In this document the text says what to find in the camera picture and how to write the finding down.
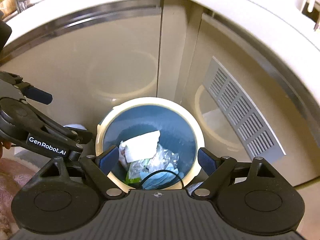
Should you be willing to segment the blue plastic wrapper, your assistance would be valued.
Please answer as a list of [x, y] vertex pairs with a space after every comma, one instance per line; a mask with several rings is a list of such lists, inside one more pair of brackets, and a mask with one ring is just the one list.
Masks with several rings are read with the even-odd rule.
[[163, 170], [140, 172], [140, 178], [139, 189], [154, 190], [169, 184], [174, 179], [180, 180], [180, 175], [178, 168], [169, 164]]

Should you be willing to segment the white paper napkin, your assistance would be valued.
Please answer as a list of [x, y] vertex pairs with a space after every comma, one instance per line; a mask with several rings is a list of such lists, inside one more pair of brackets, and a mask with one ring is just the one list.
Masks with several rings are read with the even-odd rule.
[[132, 163], [153, 158], [157, 152], [160, 135], [160, 131], [153, 131], [122, 142], [121, 146], [124, 148], [126, 161]]

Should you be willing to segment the grey cabinet vent grille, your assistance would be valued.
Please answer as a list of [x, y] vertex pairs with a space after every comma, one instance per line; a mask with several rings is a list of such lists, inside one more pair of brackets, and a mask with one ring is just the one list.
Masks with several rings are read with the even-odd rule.
[[251, 159], [274, 163], [286, 155], [273, 129], [240, 83], [212, 57], [203, 85], [213, 98]]

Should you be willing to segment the round blue trash bin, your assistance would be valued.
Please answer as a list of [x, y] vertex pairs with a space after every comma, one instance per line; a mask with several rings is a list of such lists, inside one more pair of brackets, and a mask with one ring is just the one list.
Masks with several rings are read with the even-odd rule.
[[116, 163], [101, 169], [124, 192], [142, 188], [179, 189], [199, 173], [204, 136], [196, 119], [162, 98], [132, 99], [113, 107], [97, 125], [95, 152], [116, 148]]

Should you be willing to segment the white slipper left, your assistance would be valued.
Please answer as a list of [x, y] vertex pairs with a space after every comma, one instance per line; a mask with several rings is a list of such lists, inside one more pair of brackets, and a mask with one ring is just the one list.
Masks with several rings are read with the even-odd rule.
[[67, 125], [64, 125], [65, 128], [69, 129], [69, 130], [84, 130], [86, 131], [87, 128], [81, 124], [67, 124]]

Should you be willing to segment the clear plastic bag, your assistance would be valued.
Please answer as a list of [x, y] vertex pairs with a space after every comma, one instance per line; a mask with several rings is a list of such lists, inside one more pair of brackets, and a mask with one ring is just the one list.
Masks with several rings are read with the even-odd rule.
[[127, 172], [133, 169], [141, 170], [141, 172], [154, 172], [165, 169], [169, 164], [172, 164], [174, 168], [178, 168], [179, 154], [163, 148], [160, 144], [157, 145], [157, 152], [153, 158], [128, 163], [121, 143], [119, 146], [119, 162]]

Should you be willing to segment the green snack wrapper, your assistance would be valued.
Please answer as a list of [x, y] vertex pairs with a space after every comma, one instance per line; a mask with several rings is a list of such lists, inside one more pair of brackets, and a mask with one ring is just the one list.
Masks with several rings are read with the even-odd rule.
[[125, 178], [125, 184], [139, 184], [142, 181], [140, 173], [141, 170], [128, 170]]

